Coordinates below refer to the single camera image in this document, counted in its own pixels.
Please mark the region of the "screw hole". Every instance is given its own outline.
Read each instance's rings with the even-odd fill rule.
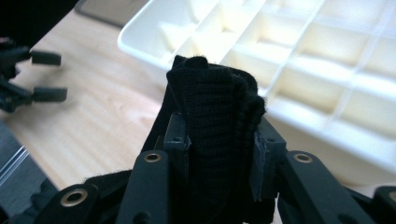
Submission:
[[[295,154],[294,155],[294,159],[299,161],[299,162],[303,162],[303,163],[310,163],[310,162],[313,161],[311,157],[309,157],[309,156],[307,156],[305,154],[302,154],[302,153]]]
[[[181,140],[182,140],[181,137],[175,137],[175,138],[174,138],[174,141],[175,141],[175,142],[178,142],[178,143],[181,142]]]
[[[156,162],[156,161],[159,161],[160,159],[161,159],[161,156],[157,153],[151,153],[145,157],[145,161],[147,161],[147,162]]]
[[[84,202],[88,192],[85,189],[73,189],[67,192],[61,199],[61,205],[64,207],[73,207]]]

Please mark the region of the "white ice cube tray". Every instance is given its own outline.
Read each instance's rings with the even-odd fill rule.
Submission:
[[[151,0],[119,47],[163,88],[176,55],[248,71],[288,149],[348,183],[396,181],[396,1]]]

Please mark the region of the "wooden surface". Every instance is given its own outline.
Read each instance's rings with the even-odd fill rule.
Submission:
[[[34,49],[62,54],[61,67],[19,64],[12,82],[67,87],[60,104],[33,104],[1,119],[63,189],[85,178],[131,169],[163,91],[117,47],[120,29],[71,11]]]

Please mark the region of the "black cloth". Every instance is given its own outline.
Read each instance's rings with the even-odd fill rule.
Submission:
[[[6,223],[9,224],[33,224],[38,214],[50,202],[52,197],[58,190],[50,183],[48,179],[44,180],[40,186],[40,191],[35,193],[30,198],[32,205],[23,211],[10,218]]]
[[[271,222],[274,201],[254,203],[248,186],[253,136],[265,112],[254,77],[204,57],[181,56],[166,76],[162,109],[142,151],[154,149],[173,112],[184,116],[191,169],[187,189],[171,195],[178,204],[178,222],[242,223],[252,217]],[[253,207],[268,207],[269,215],[251,214]]]

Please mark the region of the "black plastic part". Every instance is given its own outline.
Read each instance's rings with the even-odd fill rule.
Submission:
[[[301,212],[297,202],[287,201],[282,194],[277,199],[277,208],[279,214],[281,214],[283,224],[302,224],[304,222],[304,216]]]
[[[250,188],[254,200],[274,199],[277,196],[276,166],[286,154],[286,141],[276,129],[262,117],[255,132],[255,146],[250,170]]]
[[[0,51],[0,71],[5,68],[14,67],[16,63],[30,59],[29,48],[16,47]]]
[[[130,175],[130,170],[121,171],[95,176],[85,181],[85,184],[95,185],[99,190],[100,202],[97,211],[100,218],[97,223],[111,224],[116,222]]]
[[[63,102],[67,98],[67,88],[35,87],[33,99],[36,102]]]
[[[163,150],[163,136],[160,135],[155,142],[154,150]]]
[[[35,224],[96,223],[98,189],[93,185],[73,185],[58,192],[35,220]]]
[[[0,108],[12,113],[20,105],[30,105],[33,102],[31,93],[18,86],[0,79]]]
[[[2,49],[10,49],[12,47],[15,47],[16,43],[13,39],[5,36],[5,37],[0,37],[0,50]]]
[[[396,223],[396,187],[383,186],[376,189],[372,209],[377,223]]]
[[[40,212],[58,193],[58,190],[48,179],[41,182],[46,176],[41,171],[37,172],[39,168],[30,157],[26,159],[18,167],[20,173],[13,174],[12,179],[9,180],[10,183],[8,183],[6,189],[8,195],[7,193],[1,195],[6,194],[6,197],[10,200],[8,203],[4,203],[9,211],[9,224],[34,223]]]
[[[370,217],[373,218],[373,211],[372,211],[372,198],[369,198],[353,189],[346,188],[350,196],[355,200],[356,203],[359,204],[361,209],[363,209]]]
[[[172,114],[163,139],[163,150],[168,154],[175,179],[181,186],[187,186],[189,179],[190,144],[186,121],[180,113]]]
[[[0,223],[5,223],[8,219],[6,211],[0,206]]]
[[[169,160],[164,151],[142,152],[134,164],[116,223],[169,223],[169,177]]]
[[[284,194],[280,191],[280,195],[288,197],[292,194],[304,223],[374,223],[314,155],[291,151],[279,171],[286,179],[284,184],[291,190]],[[292,214],[288,214],[285,207],[278,205],[278,208],[282,221],[288,223]]]
[[[32,50],[30,54],[32,56],[32,63],[61,65],[62,62],[62,56],[53,52]]]

